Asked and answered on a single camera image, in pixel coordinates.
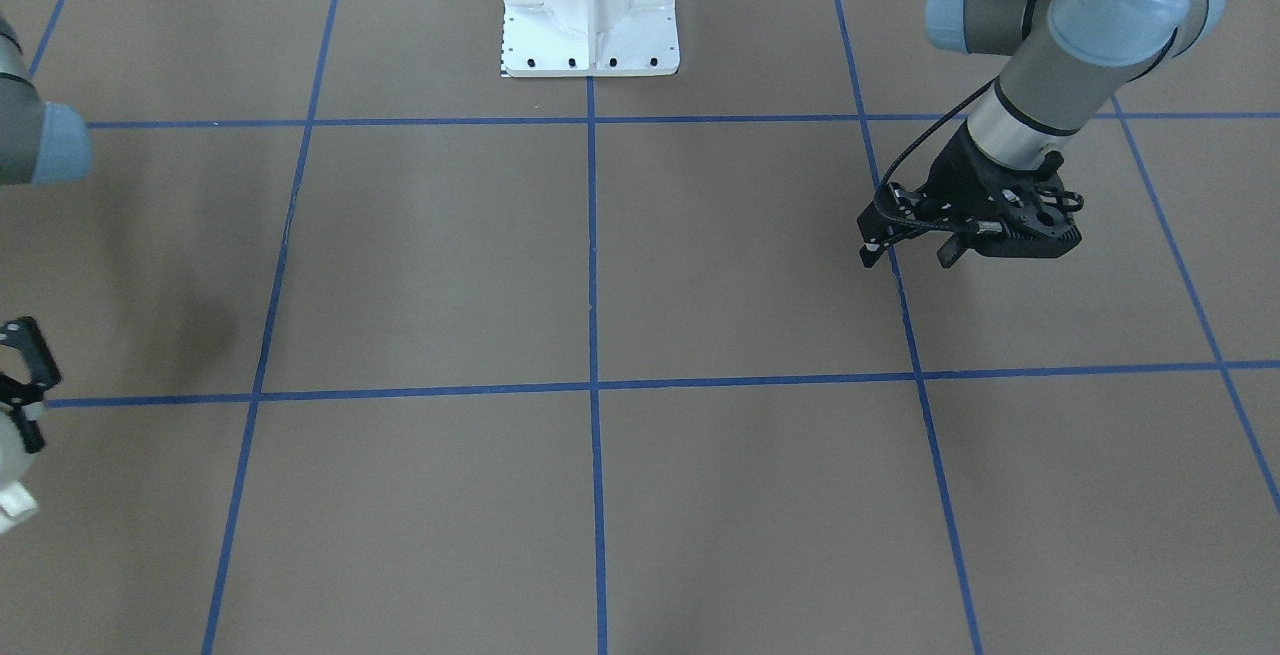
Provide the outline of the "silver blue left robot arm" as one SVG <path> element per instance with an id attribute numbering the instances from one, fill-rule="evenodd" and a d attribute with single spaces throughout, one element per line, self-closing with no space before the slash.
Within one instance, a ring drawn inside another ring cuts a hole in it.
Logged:
<path id="1" fill-rule="evenodd" d="M 1117 90 L 1211 35 L 1228 0 L 927 0 L 925 35 L 947 52 L 1005 67 L 942 122 L 959 125 L 922 185 L 884 173 L 858 217 L 860 258 L 925 234 L 951 267 L 988 258 L 1059 258 L 1080 244 L 1082 196 L 1060 177 L 1062 150 Z"/>

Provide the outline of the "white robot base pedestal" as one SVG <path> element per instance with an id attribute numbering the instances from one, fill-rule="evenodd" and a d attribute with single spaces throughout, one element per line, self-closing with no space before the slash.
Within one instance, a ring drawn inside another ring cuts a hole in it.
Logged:
<path id="1" fill-rule="evenodd" d="M 676 0 L 503 0 L 509 78 L 660 77 L 680 70 Z"/>

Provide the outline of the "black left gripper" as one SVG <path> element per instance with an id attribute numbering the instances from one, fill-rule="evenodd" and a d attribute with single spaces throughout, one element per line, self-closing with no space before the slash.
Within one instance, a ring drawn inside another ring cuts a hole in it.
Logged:
<path id="1" fill-rule="evenodd" d="M 1062 185 L 1062 162 L 1052 150 L 1030 171 L 1001 166 L 960 127 L 918 189 L 897 182 L 878 187 L 858 217 L 863 266 L 874 267 L 891 246 L 929 232 L 948 235 L 936 251 L 942 269 L 968 251 L 989 258 L 1062 257 L 1083 241 L 1075 223 L 1083 200 Z"/>

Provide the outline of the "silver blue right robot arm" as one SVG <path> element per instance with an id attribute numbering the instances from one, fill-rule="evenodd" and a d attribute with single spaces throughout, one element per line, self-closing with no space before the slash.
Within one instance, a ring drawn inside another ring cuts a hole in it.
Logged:
<path id="1" fill-rule="evenodd" d="M 82 180 L 93 162 L 84 118 L 68 104 L 46 102 L 31 81 L 17 31 L 1 18 L 1 184 L 50 185 Z M 36 319 L 3 322 L 3 345 L 17 351 L 28 368 L 26 381 L 3 374 L 3 409 L 9 426 L 29 455 L 44 450 L 35 406 L 61 383 L 61 372 Z"/>

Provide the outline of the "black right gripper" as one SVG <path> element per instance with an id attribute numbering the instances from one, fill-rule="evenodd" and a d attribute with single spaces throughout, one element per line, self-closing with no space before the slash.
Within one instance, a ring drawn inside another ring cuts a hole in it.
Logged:
<path id="1" fill-rule="evenodd" d="M 55 389 L 63 381 L 61 368 L 36 319 L 18 317 L 4 322 L 1 345 L 15 351 L 27 372 L 26 380 L 15 380 L 9 374 L 3 374 L 3 406 L 10 406 L 8 417 L 14 423 L 24 452 L 40 454 L 46 446 L 46 440 L 38 420 L 45 413 L 46 391 Z"/>

